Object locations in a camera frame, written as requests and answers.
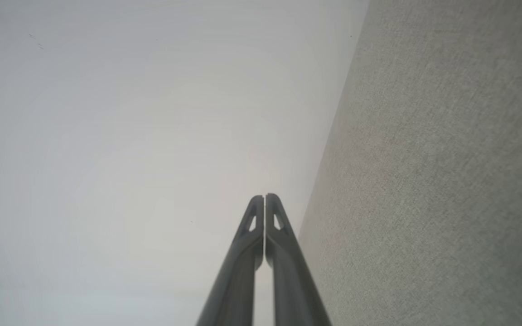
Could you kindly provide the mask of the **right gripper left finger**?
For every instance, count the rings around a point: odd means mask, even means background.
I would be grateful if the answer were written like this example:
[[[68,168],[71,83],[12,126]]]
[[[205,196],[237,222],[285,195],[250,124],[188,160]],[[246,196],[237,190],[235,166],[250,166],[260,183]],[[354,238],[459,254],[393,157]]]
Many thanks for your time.
[[[264,198],[249,201],[197,320],[198,326],[251,326],[255,272],[264,254]]]

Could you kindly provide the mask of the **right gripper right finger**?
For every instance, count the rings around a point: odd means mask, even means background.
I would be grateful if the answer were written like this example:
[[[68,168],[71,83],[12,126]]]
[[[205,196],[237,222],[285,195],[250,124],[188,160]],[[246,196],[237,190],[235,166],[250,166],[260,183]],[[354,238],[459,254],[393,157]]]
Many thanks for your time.
[[[274,324],[329,326],[331,321],[276,194],[266,195],[265,258],[273,269]]]

